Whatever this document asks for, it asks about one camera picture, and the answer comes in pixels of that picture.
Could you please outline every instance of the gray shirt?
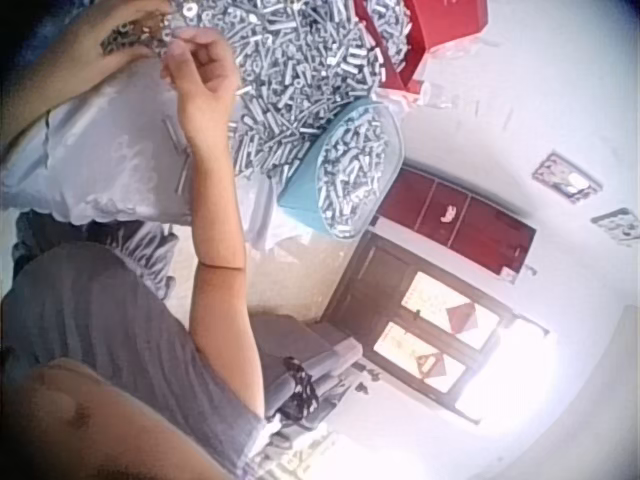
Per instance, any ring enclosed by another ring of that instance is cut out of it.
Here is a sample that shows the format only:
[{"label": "gray shirt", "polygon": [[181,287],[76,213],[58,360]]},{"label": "gray shirt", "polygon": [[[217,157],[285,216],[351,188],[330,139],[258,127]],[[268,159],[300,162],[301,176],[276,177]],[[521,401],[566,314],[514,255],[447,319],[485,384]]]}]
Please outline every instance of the gray shirt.
[{"label": "gray shirt", "polygon": [[29,264],[2,302],[5,380],[60,357],[93,368],[237,475],[263,421],[197,352],[184,326],[109,249],[66,244]]}]

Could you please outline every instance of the red box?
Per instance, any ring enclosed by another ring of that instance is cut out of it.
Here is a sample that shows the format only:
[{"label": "red box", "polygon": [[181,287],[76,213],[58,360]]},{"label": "red box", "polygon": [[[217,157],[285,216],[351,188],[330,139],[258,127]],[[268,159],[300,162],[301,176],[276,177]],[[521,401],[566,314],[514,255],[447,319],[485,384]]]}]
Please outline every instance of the red box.
[{"label": "red box", "polygon": [[400,72],[398,72],[391,62],[391,58],[387,52],[387,46],[385,45],[382,36],[378,32],[371,15],[369,15],[366,1],[367,0],[354,0],[355,10],[356,15],[358,15],[358,18],[365,24],[367,31],[382,51],[387,79],[382,83],[381,87],[392,90],[402,90],[415,94],[420,93],[421,82],[414,81],[413,76],[427,53],[427,47],[423,36],[420,14],[416,8],[415,2],[412,0],[405,0],[405,4],[411,13],[412,27],[409,31],[409,35],[407,35],[409,51],[405,57],[405,66]]},{"label": "red box", "polygon": [[427,51],[480,33],[489,23],[487,0],[415,0],[414,8]]},{"label": "red box", "polygon": [[422,82],[413,79],[429,50],[443,43],[480,33],[489,22],[487,0],[404,0],[411,13],[405,66],[397,72],[382,36],[367,10],[366,0],[354,0],[356,15],[382,50],[387,79],[383,88],[420,93]]}]

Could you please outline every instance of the glass pane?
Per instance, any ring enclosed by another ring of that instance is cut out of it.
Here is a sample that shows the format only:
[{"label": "glass pane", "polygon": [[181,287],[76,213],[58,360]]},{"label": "glass pane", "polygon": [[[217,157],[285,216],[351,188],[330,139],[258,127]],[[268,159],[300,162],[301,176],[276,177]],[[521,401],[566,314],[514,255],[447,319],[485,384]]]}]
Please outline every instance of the glass pane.
[{"label": "glass pane", "polygon": [[393,322],[389,322],[373,349],[443,393],[465,370],[463,364]]},{"label": "glass pane", "polygon": [[418,272],[402,306],[480,350],[500,317],[430,276]]}]

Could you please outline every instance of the door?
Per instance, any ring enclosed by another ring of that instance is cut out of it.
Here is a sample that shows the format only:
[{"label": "door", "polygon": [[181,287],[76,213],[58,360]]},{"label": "door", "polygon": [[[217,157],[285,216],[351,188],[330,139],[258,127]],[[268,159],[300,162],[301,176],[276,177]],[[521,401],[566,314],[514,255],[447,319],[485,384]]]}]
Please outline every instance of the door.
[{"label": "door", "polygon": [[362,343],[365,358],[467,418],[455,402],[511,317],[492,297],[368,232],[322,321]]}]

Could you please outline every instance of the tiled floor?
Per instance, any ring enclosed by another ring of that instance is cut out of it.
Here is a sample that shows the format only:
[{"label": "tiled floor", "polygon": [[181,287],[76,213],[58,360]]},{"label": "tiled floor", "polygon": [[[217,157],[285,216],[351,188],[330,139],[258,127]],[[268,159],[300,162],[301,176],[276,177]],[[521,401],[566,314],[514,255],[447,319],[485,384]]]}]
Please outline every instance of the tiled floor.
[{"label": "tiled floor", "polygon": [[[3,294],[11,285],[11,246],[15,241],[16,215],[13,211],[0,213]],[[197,259],[191,229],[176,227],[174,231],[180,237],[171,269],[177,287],[167,306],[186,324]],[[269,252],[248,249],[249,310],[288,313],[301,321],[319,317],[354,248],[355,242],[340,242],[312,234],[308,238],[283,240]]]}]

